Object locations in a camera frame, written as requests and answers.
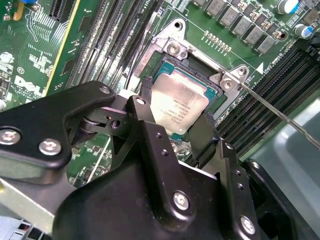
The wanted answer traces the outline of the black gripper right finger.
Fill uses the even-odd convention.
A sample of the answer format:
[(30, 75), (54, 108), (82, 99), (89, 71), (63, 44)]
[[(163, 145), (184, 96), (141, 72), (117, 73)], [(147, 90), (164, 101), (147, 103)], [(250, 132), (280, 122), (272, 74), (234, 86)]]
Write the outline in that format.
[(217, 220), (226, 240), (312, 240), (314, 230), (256, 161), (240, 161), (204, 111), (188, 130), (193, 158), (212, 163)]

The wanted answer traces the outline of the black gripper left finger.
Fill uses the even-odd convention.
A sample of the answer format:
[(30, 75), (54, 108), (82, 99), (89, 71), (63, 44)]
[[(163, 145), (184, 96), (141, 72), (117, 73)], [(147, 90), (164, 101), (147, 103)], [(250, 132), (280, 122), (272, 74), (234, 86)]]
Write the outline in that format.
[(66, 198), (59, 185), (72, 146), (97, 133), (123, 141), (116, 163), (141, 162), (153, 212), (164, 227), (187, 227), (195, 218), (189, 186), (164, 127), (145, 97), (117, 96), (91, 81), (6, 110), (0, 115), (0, 202), (48, 227)]

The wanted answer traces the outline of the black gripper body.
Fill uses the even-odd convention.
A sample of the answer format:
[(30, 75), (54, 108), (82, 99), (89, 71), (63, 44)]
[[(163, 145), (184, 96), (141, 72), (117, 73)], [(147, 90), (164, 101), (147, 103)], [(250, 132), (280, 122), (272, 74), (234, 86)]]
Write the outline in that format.
[(183, 231), (165, 229), (152, 209), (141, 163), (130, 161), (72, 192), (54, 218), (55, 240), (237, 240), (219, 204), (220, 183), (181, 163), (196, 206)]

